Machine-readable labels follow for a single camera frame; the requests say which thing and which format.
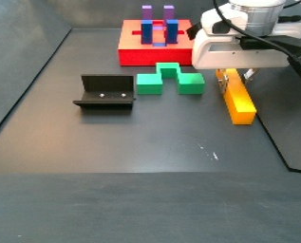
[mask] blue block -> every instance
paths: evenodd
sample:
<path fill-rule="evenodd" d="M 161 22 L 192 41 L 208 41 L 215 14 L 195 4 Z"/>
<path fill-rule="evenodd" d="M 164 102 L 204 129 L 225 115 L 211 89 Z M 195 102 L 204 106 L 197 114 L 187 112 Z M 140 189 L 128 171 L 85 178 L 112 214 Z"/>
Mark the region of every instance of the blue block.
<path fill-rule="evenodd" d="M 168 19 L 165 42 L 168 44 L 177 44 L 177 36 L 179 36 L 179 20 Z"/>
<path fill-rule="evenodd" d="M 165 43 L 155 43 L 155 44 L 153 44 L 153 47 L 165 47 L 165 46 L 167 46 Z"/>
<path fill-rule="evenodd" d="M 141 21 L 141 43 L 153 44 L 153 20 Z"/>

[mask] purple block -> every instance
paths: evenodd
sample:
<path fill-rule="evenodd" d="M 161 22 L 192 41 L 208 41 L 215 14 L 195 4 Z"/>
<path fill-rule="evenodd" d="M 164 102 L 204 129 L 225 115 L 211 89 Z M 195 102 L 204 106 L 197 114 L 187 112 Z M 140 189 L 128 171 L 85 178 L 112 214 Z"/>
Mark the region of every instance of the purple block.
<path fill-rule="evenodd" d="M 153 6 L 152 5 L 143 6 L 143 19 L 145 19 L 145 20 L 153 19 Z"/>
<path fill-rule="evenodd" d="M 164 30 L 164 27 L 153 27 L 155 30 Z"/>
<path fill-rule="evenodd" d="M 175 6 L 165 5 L 164 6 L 164 22 L 167 22 L 168 19 L 175 19 Z"/>

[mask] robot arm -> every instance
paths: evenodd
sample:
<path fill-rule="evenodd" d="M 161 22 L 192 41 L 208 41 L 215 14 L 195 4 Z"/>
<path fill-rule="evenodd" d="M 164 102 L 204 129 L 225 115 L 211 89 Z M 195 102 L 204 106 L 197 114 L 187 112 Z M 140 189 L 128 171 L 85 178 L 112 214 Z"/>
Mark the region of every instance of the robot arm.
<path fill-rule="evenodd" d="M 301 76 L 301 23 L 277 23 L 287 0 L 231 0 L 203 14 L 192 62 L 196 68 L 292 65 Z"/>

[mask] toy block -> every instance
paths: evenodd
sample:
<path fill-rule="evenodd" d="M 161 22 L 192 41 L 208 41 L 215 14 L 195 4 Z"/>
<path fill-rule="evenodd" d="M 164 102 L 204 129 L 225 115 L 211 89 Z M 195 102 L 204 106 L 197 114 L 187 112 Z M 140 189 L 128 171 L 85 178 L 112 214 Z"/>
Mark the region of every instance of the toy block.
<path fill-rule="evenodd" d="M 179 36 L 179 20 L 168 19 L 167 20 L 165 42 L 168 44 L 177 44 L 177 36 Z"/>
<path fill-rule="evenodd" d="M 164 20 L 153 20 L 153 26 L 164 25 Z M 118 61 L 121 65 L 156 65 L 156 63 L 180 63 L 192 65 L 193 41 L 187 30 L 189 20 L 179 20 L 179 44 L 155 47 L 141 43 L 141 20 L 125 20 L 118 43 Z M 153 31 L 153 43 L 165 43 L 164 30 Z"/>
<path fill-rule="evenodd" d="M 153 44 L 153 20 L 141 21 L 141 43 Z"/>
<path fill-rule="evenodd" d="M 165 5 L 164 6 L 164 22 L 168 20 L 168 19 L 175 19 L 175 6 L 172 5 Z"/>
<path fill-rule="evenodd" d="M 181 73 L 181 67 L 179 63 L 157 63 L 157 73 L 163 75 L 163 79 L 177 79 Z"/>
<path fill-rule="evenodd" d="M 236 69 L 227 69 L 227 75 L 229 82 L 224 99 L 233 124 L 252 124 L 256 118 L 257 109 L 241 81 L 241 77 Z"/>
<path fill-rule="evenodd" d="M 167 44 L 165 43 L 153 43 L 153 47 L 165 47 Z"/>
<path fill-rule="evenodd" d="M 203 94 L 205 92 L 205 80 L 201 73 L 180 73 L 179 94 Z"/>
<path fill-rule="evenodd" d="M 157 63 L 156 74 L 139 74 L 139 94 L 163 94 L 164 79 L 176 79 L 180 94 L 203 94 L 205 80 L 201 73 L 183 73 L 179 63 Z"/>
<path fill-rule="evenodd" d="M 153 6 L 151 6 L 151 5 L 143 6 L 143 19 L 147 19 L 147 20 L 153 19 Z"/>
<path fill-rule="evenodd" d="M 137 88 L 140 95 L 161 95 L 164 93 L 164 80 L 161 74 L 139 74 Z"/>
<path fill-rule="evenodd" d="M 155 30 L 164 30 L 164 27 L 153 27 Z"/>

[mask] green block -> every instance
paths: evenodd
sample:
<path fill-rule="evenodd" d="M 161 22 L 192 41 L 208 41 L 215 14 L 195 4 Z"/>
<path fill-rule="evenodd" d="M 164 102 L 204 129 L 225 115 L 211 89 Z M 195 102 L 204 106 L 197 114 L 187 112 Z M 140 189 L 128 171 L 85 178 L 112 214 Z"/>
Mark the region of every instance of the green block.
<path fill-rule="evenodd" d="M 177 79 L 181 73 L 181 67 L 179 63 L 157 63 L 157 73 L 163 74 L 164 79 Z"/>
<path fill-rule="evenodd" d="M 179 93 L 181 95 L 204 94 L 205 84 L 201 73 L 181 73 L 179 75 Z"/>
<path fill-rule="evenodd" d="M 161 95 L 164 93 L 164 80 L 161 74 L 139 74 L 137 90 L 140 95 Z"/>

